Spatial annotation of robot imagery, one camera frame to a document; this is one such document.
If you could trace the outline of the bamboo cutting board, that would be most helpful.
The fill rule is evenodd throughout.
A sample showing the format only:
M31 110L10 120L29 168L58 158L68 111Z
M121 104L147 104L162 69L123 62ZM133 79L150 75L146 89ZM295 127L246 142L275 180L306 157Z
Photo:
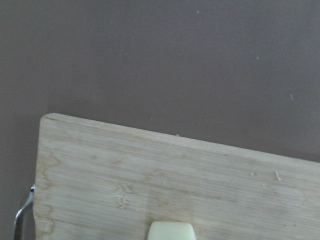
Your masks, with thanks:
M317 240L317 162L49 113L14 219L38 240L145 240L154 221L199 240Z

